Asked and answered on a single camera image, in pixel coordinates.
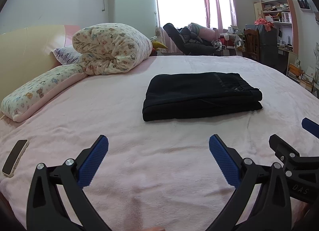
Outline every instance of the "box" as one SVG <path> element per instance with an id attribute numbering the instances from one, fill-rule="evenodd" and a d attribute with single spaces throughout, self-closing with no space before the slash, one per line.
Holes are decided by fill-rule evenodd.
<path id="1" fill-rule="evenodd" d="M 282 22 L 292 23 L 290 12 L 282 12 L 281 15 L 282 15 Z"/>
<path id="2" fill-rule="evenodd" d="M 262 19 L 263 18 L 263 8 L 261 6 L 261 3 L 255 3 L 255 17 L 256 20 Z"/>
<path id="3" fill-rule="evenodd" d="M 289 64 L 289 72 L 292 72 L 297 77 L 301 76 L 301 74 L 302 74 L 302 70 L 291 63 Z"/>
<path id="4" fill-rule="evenodd" d="M 272 22 L 272 17 L 271 16 L 266 16 L 265 18 L 266 18 L 267 21 Z"/>
<path id="5" fill-rule="evenodd" d="M 312 84 L 303 79 L 300 80 L 300 86 L 304 87 L 307 91 L 312 91 Z"/>

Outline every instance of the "black chair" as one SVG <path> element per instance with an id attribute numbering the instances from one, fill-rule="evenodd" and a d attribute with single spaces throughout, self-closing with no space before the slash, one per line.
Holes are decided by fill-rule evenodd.
<path id="1" fill-rule="evenodd" d="M 212 43 L 199 38 L 187 27 L 177 30 L 173 24 L 167 23 L 163 29 L 185 55 L 214 55 L 217 50 Z"/>

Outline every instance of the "pink blanket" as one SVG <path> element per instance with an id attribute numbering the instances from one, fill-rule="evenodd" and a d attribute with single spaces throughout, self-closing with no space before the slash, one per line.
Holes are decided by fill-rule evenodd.
<path id="1" fill-rule="evenodd" d="M 239 73 L 260 88 L 264 109 L 201 119 L 142 120 L 145 93 L 155 75 L 209 71 Z M 149 58 L 126 74 L 87 77 L 2 136 L 1 167 L 17 140 L 29 139 L 30 144 L 14 177 L 1 175 L 0 191 L 25 226 L 36 165 L 60 165 L 104 134 L 109 138 L 109 152 L 84 192 L 113 230 L 164 226 L 167 230 L 203 231 L 234 191 L 209 152 L 209 137 L 219 134 L 229 147 L 258 164 L 278 161 L 268 144 L 272 134 L 302 156 L 319 156 L 318 139 L 301 127 L 304 117 L 319 122 L 318 107 L 318 99 L 301 86 L 249 59 Z M 296 219 L 303 204 L 293 200 L 292 205 Z M 70 206 L 66 208 L 76 219 Z M 252 202 L 243 219 L 251 208 Z"/>

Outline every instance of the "bookshelf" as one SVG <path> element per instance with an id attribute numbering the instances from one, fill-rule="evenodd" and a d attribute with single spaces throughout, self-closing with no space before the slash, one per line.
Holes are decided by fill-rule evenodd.
<path id="1" fill-rule="evenodd" d="M 297 24 L 297 16 L 296 10 L 292 0 L 272 0 L 272 1 L 261 1 L 262 9 L 263 9 L 263 18 L 266 19 L 266 16 L 276 16 L 279 14 L 279 18 L 281 18 L 280 22 L 273 22 L 274 26 L 277 28 L 277 31 L 280 31 L 284 34 L 284 36 L 291 36 L 291 44 L 293 46 L 293 52 L 298 55 L 299 53 L 299 38 L 298 38 L 298 24 Z M 282 21 L 282 13 L 290 13 L 289 22 Z"/>

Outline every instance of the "cardboard box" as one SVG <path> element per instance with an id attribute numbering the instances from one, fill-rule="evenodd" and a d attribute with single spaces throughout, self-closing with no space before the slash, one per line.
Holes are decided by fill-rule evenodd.
<path id="1" fill-rule="evenodd" d="M 307 91 L 312 91 L 312 84 L 303 79 L 300 80 L 300 86 L 304 87 Z"/>
<path id="2" fill-rule="evenodd" d="M 263 8 L 261 6 L 261 3 L 255 3 L 255 17 L 256 20 L 262 19 L 263 18 Z"/>
<path id="3" fill-rule="evenodd" d="M 302 70 L 291 63 L 289 64 L 289 71 L 292 72 L 297 77 L 301 76 L 301 74 L 302 74 Z"/>

